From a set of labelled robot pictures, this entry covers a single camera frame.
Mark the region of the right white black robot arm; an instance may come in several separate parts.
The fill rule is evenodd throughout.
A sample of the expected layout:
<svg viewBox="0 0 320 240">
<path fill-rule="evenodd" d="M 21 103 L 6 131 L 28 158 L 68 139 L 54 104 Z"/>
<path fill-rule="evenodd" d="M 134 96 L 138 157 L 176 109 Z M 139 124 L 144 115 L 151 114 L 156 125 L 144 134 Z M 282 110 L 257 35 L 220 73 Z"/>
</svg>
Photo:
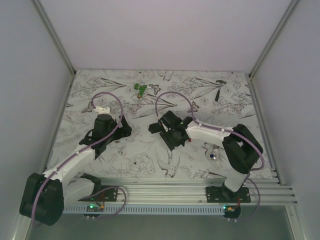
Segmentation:
<svg viewBox="0 0 320 240">
<path fill-rule="evenodd" d="M 261 145 L 243 124 L 221 127 L 190 116 L 185 119 L 162 116 L 158 122 L 162 127 L 160 136 L 171 151 L 184 146 L 188 140 L 201 140 L 223 148 L 231 166 L 221 190 L 226 202 L 234 202 L 239 197 L 239 189 L 249 178 L 253 166 L 258 159 L 263 159 Z"/>
</svg>

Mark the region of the black fuse box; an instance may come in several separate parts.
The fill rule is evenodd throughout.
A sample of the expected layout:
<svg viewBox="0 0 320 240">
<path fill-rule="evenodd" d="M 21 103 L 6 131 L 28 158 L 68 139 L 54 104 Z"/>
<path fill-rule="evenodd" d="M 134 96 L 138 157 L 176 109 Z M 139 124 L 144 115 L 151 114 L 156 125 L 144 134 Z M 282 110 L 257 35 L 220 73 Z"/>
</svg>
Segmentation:
<svg viewBox="0 0 320 240">
<path fill-rule="evenodd" d="M 149 125 L 148 127 L 148 131 L 151 133 L 151 134 L 155 134 L 155 133 L 159 133 L 163 130 L 163 126 L 161 123 L 152 123 Z"/>
</svg>

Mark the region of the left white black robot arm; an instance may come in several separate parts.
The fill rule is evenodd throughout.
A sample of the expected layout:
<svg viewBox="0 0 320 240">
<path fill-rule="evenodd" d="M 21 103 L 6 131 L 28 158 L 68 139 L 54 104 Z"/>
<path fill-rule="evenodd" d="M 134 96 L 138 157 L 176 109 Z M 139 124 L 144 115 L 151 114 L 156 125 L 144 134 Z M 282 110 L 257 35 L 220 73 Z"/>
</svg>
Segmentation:
<svg viewBox="0 0 320 240">
<path fill-rule="evenodd" d="M 104 202 L 115 202 L 118 186 L 103 186 L 96 176 L 78 173 L 95 161 L 107 145 L 129 137 L 132 128 L 125 117 L 115 121 L 109 114 L 99 114 L 77 148 L 63 162 L 42 174 L 31 174 L 25 184 L 19 213 L 33 222 L 52 226 L 65 208 L 78 201 L 89 201 L 92 211 L 102 212 Z"/>
</svg>

